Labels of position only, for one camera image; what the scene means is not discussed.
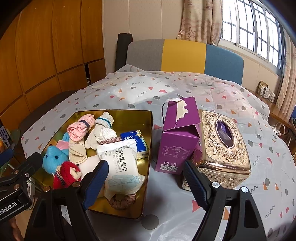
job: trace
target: nutrition label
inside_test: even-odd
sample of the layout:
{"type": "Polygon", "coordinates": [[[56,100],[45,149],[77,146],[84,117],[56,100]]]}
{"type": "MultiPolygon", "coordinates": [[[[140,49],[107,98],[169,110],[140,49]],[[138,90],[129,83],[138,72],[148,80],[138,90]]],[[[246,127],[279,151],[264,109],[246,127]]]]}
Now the nutrition label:
{"type": "Polygon", "coordinates": [[[175,158],[185,159],[187,158],[190,150],[185,150],[178,147],[165,146],[163,148],[163,156],[170,156],[175,158]]]}

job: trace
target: brown scrunchie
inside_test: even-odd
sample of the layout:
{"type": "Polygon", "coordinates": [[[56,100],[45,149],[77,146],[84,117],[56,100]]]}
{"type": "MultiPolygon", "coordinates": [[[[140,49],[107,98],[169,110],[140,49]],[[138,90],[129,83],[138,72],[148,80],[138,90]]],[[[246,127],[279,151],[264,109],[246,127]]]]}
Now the brown scrunchie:
{"type": "Polygon", "coordinates": [[[115,209],[126,209],[129,205],[133,204],[136,201],[136,194],[130,194],[130,195],[125,195],[123,199],[116,200],[116,195],[115,194],[109,202],[111,207],[115,209]]]}
{"type": "Polygon", "coordinates": [[[101,141],[100,145],[104,145],[104,144],[109,144],[109,143],[114,143],[114,142],[119,142],[121,141],[121,137],[112,137],[110,139],[107,139],[105,141],[101,141]]]}

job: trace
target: purple box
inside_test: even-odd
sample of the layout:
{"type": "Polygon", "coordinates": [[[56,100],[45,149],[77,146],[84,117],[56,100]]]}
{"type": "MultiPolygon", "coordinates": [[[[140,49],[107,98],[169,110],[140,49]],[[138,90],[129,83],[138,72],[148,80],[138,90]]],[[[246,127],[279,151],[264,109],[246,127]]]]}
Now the purple box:
{"type": "Polygon", "coordinates": [[[200,117],[195,98],[183,100],[188,113],[177,121],[177,102],[168,103],[155,171],[181,174],[184,161],[191,158],[200,139],[200,117]]]}

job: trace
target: pink cloth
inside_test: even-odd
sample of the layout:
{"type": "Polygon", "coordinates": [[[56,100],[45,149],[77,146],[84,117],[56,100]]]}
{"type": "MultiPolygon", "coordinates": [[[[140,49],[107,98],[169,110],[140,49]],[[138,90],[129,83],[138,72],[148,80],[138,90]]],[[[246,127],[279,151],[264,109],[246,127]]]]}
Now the pink cloth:
{"type": "Polygon", "coordinates": [[[59,140],[58,143],[56,144],[56,147],[59,148],[60,150],[69,149],[69,142],[59,140]]]}
{"type": "Polygon", "coordinates": [[[87,114],[82,116],[78,121],[86,121],[89,124],[89,129],[90,129],[94,126],[95,119],[94,119],[94,115],[87,114]]]}
{"type": "Polygon", "coordinates": [[[83,137],[85,137],[87,131],[94,126],[94,121],[94,115],[87,114],[82,116],[77,122],[69,125],[67,132],[69,133],[70,138],[75,142],[80,141],[83,137]],[[89,124],[89,128],[81,121],[86,121],[89,124]]]}

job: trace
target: white knitted glove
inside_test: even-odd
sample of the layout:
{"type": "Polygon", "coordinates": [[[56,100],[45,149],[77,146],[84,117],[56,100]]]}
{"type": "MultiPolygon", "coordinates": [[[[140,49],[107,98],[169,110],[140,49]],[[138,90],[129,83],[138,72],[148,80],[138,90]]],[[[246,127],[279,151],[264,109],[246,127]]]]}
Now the white knitted glove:
{"type": "Polygon", "coordinates": [[[104,112],[99,118],[95,120],[95,123],[100,124],[106,128],[112,128],[112,124],[114,122],[114,119],[111,115],[109,115],[109,112],[104,112]]]}
{"type": "Polygon", "coordinates": [[[101,126],[100,130],[95,131],[94,133],[96,141],[100,143],[112,137],[117,137],[117,134],[114,130],[101,126]]]}
{"type": "Polygon", "coordinates": [[[92,148],[93,150],[96,150],[96,147],[99,145],[99,143],[96,140],[95,133],[100,133],[100,129],[102,128],[101,125],[96,124],[94,129],[90,132],[89,136],[87,137],[85,141],[85,148],[89,149],[92,148]]]}

